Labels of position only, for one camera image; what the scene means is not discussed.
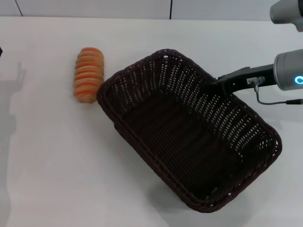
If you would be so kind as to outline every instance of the dark brown wicker basket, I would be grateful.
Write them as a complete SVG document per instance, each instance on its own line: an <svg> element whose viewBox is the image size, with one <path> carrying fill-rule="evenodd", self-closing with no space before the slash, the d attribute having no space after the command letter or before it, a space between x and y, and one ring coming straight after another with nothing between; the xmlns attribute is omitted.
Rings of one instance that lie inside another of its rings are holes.
<svg viewBox="0 0 303 227"><path fill-rule="evenodd" d="M160 50L117 72L98 103L118 132L190 208L221 209L280 155L282 141L191 59Z"/></svg>

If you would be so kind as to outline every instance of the blue indicator light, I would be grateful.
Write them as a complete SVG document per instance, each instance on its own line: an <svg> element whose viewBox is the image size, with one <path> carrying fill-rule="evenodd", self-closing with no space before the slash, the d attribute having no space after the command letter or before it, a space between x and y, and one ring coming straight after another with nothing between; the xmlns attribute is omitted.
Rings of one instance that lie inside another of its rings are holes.
<svg viewBox="0 0 303 227"><path fill-rule="evenodd" d="M294 80L297 84L303 84L303 76L297 76Z"/></svg>

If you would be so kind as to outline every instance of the bread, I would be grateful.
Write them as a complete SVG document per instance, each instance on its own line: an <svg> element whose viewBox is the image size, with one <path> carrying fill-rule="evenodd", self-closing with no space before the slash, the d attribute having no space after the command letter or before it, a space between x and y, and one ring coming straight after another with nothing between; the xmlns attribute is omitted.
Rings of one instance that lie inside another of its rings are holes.
<svg viewBox="0 0 303 227"><path fill-rule="evenodd" d="M93 47L86 47L78 54L74 77L73 95L81 103L93 103L99 87L104 82L104 56Z"/></svg>

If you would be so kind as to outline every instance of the table surface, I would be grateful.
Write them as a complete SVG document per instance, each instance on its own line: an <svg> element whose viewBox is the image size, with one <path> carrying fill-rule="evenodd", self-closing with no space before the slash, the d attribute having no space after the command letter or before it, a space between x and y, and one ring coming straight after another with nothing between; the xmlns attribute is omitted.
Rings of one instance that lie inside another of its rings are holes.
<svg viewBox="0 0 303 227"><path fill-rule="evenodd" d="M302 48L292 25L0 17L1 227L285 227L303 222L302 106L263 106L236 95L283 140L278 160L223 209L188 209L115 131L97 103L72 96L77 54L102 50L105 76L163 48L214 77L273 63ZM303 90L260 89L265 102Z"/></svg>

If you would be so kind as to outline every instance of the white wall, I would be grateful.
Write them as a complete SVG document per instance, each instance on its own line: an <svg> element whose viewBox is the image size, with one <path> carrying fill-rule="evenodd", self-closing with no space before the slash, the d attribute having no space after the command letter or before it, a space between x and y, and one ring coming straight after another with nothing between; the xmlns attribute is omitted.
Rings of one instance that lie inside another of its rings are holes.
<svg viewBox="0 0 303 227"><path fill-rule="evenodd" d="M270 20L278 0L173 0L172 19ZM168 19L170 0L18 0L24 16ZM0 16L19 16L0 0Z"/></svg>
<svg viewBox="0 0 303 227"><path fill-rule="evenodd" d="M278 0L173 0L172 19L270 20Z"/></svg>
<svg viewBox="0 0 303 227"><path fill-rule="evenodd" d="M168 19L170 9L170 0L18 0L18 3L24 16Z"/></svg>
<svg viewBox="0 0 303 227"><path fill-rule="evenodd" d="M0 16L20 16L14 0L0 0Z"/></svg>

